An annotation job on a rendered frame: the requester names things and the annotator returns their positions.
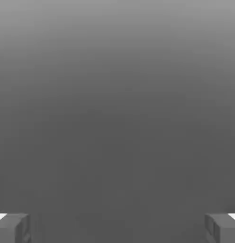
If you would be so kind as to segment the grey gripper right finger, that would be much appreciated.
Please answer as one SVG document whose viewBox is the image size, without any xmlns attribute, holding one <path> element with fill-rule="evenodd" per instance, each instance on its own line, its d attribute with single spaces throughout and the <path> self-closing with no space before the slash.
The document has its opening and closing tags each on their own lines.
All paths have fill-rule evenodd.
<svg viewBox="0 0 235 243">
<path fill-rule="evenodd" d="M 235 213 L 205 214 L 205 243 L 235 243 Z"/>
</svg>

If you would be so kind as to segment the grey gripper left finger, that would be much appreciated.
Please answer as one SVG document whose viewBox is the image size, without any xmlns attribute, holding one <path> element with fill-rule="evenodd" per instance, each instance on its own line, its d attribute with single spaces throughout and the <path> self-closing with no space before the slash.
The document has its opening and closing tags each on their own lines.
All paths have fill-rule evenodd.
<svg viewBox="0 0 235 243">
<path fill-rule="evenodd" d="M 30 215 L 0 213 L 0 243 L 31 243 Z"/>
</svg>

